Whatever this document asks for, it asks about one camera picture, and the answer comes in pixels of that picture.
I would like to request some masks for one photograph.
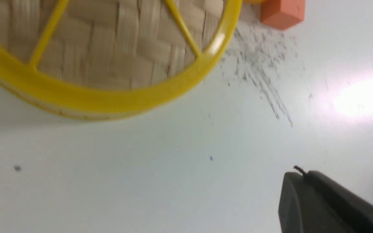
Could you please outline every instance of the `woven bamboo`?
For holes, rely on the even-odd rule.
[[[0,0],[0,46],[22,62],[58,0]],[[204,50],[224,0],[174,0]],[[149,87],[184,71],[195,54],[162,0],[71,0],[38,69],[89,88]]]

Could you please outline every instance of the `yellow rim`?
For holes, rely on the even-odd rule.
[[[39,73],[35,67],[68,3],[68,0],[60,0],[29,64],[21,63],[0,47],[0,84],[49,112],[77,118],[127,117],[169,102],[198,84],[219,61],[234,33],[241,0],[227,1],[213,41],[203,52],[197,49],[172,0],[166,1],[197,55],[197,60],[181,74],[144,89],[104,91],[75,86]]]

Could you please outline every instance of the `black dot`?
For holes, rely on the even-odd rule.
[[[21,169],[22,169],[22,168],[21,168],[19,165],[15,165],[15,166],[14,166],[14,170],[15,170],[16,172],[20,172]]]

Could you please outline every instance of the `black plastic object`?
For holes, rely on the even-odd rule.
[[[373,233],[373,205],[318,171],[284,174],[283,233]]]

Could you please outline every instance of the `white surface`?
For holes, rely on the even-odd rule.
[[[254,15],[204,82],[146,115],[75,121],[0,88],[0,233],[280,232],[295,164],[373,203],[373,2],[308,1],[284,33]]]

